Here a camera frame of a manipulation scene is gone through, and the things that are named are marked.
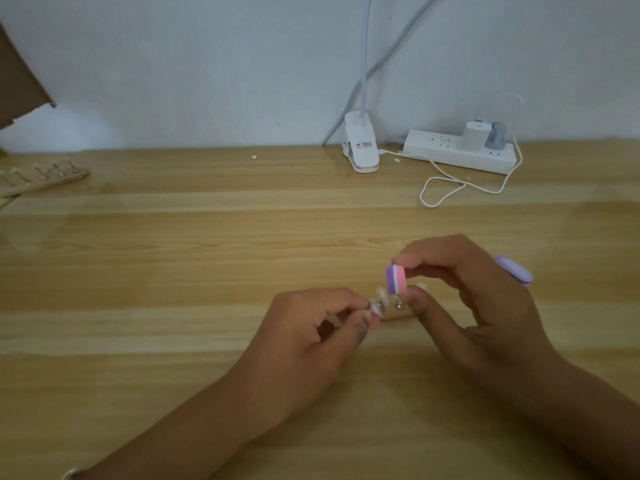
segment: hand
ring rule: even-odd
[[[254,438],[304,410],[336,379],[380,317],[348,288],[278,294],[258,332],[223,379],[246,401]],[[343,326],[335,330],[327,316]]]
[[[418,287],[410,287],[403,298],[448,361],[480,386],[533,414],[536,395],[568,364],[549,342],[531,293],[462,235],[414,241],[392,261],[406,268],[408,278],[440,278],[459,290],[476,326],[459,327]]]

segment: cardboard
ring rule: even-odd
[[[0,129],[47,103],[53,101],[0,24]]]

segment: white wall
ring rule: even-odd
[[[423,1],[374,0],[370,61]],[[363,3],[0,0],[60,105],[0,132],[0,146],[317,143],[358,77]],[[458,132],[505,91],[525,99],[521,139],[640,137],[639,13],[640,0],[439,0],[372,80],[378,140]]]

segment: forearm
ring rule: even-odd
[[[612,478],[640,478],[640,405],[568,363],[544,389],[534,419]]]
[[[239,399],[222,378],[78,478],[202,480],[255,436]]]

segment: left hand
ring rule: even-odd
[[[306,409],[337,378],[380,317],[348,288],[276,295],[251,343],[222,381],[246,412],[252,439]],[[343,326],[335,329],[327,316]]]

